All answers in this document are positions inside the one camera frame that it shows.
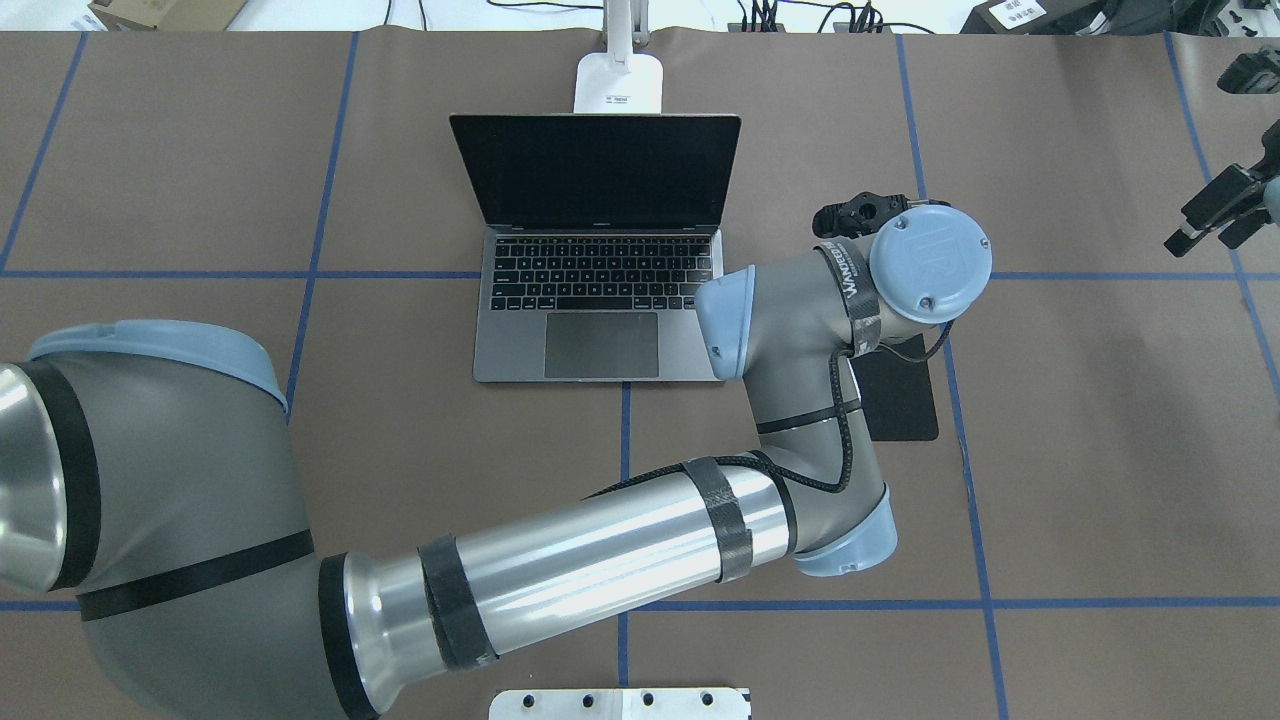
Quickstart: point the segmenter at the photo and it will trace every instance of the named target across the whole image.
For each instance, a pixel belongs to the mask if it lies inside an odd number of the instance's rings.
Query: keyboard key
[[[630,310],[631,301],[626,297],[561,297],[556,301],[557,310]]]

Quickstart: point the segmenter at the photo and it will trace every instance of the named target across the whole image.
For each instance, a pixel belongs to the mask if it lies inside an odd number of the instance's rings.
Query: laptop
[[[488,232],[480,382],[714,380],[735,115],[453,115]]]

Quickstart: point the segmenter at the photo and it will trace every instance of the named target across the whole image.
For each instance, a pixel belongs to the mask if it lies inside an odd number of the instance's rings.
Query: white mount
[[[573,111],[662,113],[662,63],[631,50],[649,42],[649,0],[605,0],[604,33],[608,51],[577,63]]]

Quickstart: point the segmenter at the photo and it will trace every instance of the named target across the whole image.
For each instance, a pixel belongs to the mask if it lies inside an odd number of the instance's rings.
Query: barcode sticker
[[[996,18],[1005,29],[1014,29],[1024,26],[1036,18],[1042,18],[1048,13],[1039,6],[1037,0],[1007,0],[989,8],[991,17]]]

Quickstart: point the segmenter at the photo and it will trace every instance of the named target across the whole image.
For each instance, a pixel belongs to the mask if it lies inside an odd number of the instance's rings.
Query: gray robotic arm
[[[960,313],[980,228],[913,208],[874,237],[698,297],[760,448],[383,561],[314,553],[270,361],[224,328],[86,325],[0,364],[0,580],[76,588],[90,646],[183,719],[360,719],[449,670],[794,553],[835,575],[896,547],[847,357]]]

